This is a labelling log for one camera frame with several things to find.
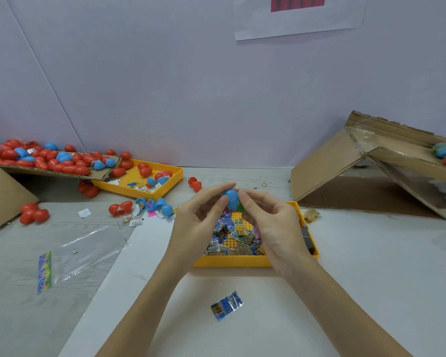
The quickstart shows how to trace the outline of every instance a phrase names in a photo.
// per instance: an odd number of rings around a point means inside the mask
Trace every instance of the person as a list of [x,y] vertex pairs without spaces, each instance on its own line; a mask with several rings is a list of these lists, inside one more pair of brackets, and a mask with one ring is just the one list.
[[[204,188],[178,207],[164,257],[96,357],[146,355],[173,290],[212,238],[228,203],[222,193],[235,185]],[[265,192],[237,190],[247,212],[243,218],[258,228],[274,270],[307,306],[342,357],[411,356],[310,255],[293,207]]]

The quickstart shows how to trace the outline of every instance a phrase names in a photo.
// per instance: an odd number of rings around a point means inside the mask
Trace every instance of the yellow plastic basket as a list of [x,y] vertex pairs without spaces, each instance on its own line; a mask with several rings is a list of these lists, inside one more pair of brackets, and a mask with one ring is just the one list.
[[[301,227],[304,226],[305,220],[304,216],[297,205],[297,202],[286,202],[291,205],[299,215],[299,223]],[[238,213],[233,213],[233,217],[238,217]],[[252,229],[252,225],[248,222],[244,222],[246,229]],[[312,255],[315,259],[319,258],[319,250],[312,238],[312,234],[310,233],[309,228],[309,236],[314,244],[315,252]],[[237,241],[229,238],[227,241],[223,242],[224,246],[235,249]],[[267,256],[201,256],[196,263],[193,265],[194,267],[271,267],[271,263]]]
[[[173,167],[171,165],[152,163],[150,161],[136,160],[132,159],[134,162],[134,167],[127,170],[127,172],[119,178],[119,185],[109,184],[101,180],[92,180],[93,184],[100,189],[107,190],[113,193],[125,195],[132,198],[146,198],[153,199],[157,201],[159,198],[163,197],[170,189],[172,189],[177,183],[184,178],[183,168]],[[173,173],[172,177],[167,180],[167,182],[162,185],[159,189],[153,193],[149,193],[143,190],[135,189],[136,186],[144,186],[147,184],[147,178],[143,178],[139,173],[139,168],[137,165],[139,163],[147,163],[150,168],[152,168],[151,177],[155,177],[160,171],[171,171]],[[127,184],[137,182],[134,188],[128,186]]]

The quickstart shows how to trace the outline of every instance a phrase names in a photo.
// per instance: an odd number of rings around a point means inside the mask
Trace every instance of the blue wrapper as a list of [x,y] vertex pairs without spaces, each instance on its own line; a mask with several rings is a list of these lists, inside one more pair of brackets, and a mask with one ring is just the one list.
[[241,298],[234,291],[232,294],[212,305],[212,311],[215,314],[216,320],[220,321],[231,312],[236,311],[243,304]]

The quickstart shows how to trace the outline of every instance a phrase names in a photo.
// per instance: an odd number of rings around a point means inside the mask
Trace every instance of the paper sign on wall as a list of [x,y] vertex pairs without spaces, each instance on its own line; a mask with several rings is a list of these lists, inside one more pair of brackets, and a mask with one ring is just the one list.
[[235,40],[351,29],[367,0],[233,0]]

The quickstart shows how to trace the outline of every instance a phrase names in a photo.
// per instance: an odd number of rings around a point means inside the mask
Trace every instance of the cardboard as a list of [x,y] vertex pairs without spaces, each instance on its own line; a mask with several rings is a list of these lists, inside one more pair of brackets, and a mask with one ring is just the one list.
[[0,169],[0,226],[20,214],[22,206],[37,201],[37,197]]
[[[119,165],[119,163],[122,161],[122,158],[117,155],[107,155],[115,160],[116,167]],[[105,180],[108,178],[109,173],[114,168],[104,168],[101,170],[94,170],[91,169],[91,173],[85,177],[83,175],[74,175],[74,174],[65,174],[65,173],[59,173],[51,170],[41,170],[36,168],[25,168],[25,167],[19,167],[19,166],[13,166],[13,165],[0,165],[0,168],[5,170],[7,173],[16,173],[16,174],[34,174],[34,175],[46,175],[49,177],[65,177],[65,178],[77,178],[77,179],[95,179],[95,180]]]
[[[446,219],[445,195],[428,183],[446,182],[446,166],[431,151],[441,142],[446,137],[353,111],[344,129],[292,169],[292,197],[311,207]],[[386,177],[344,175],[362,161]]]

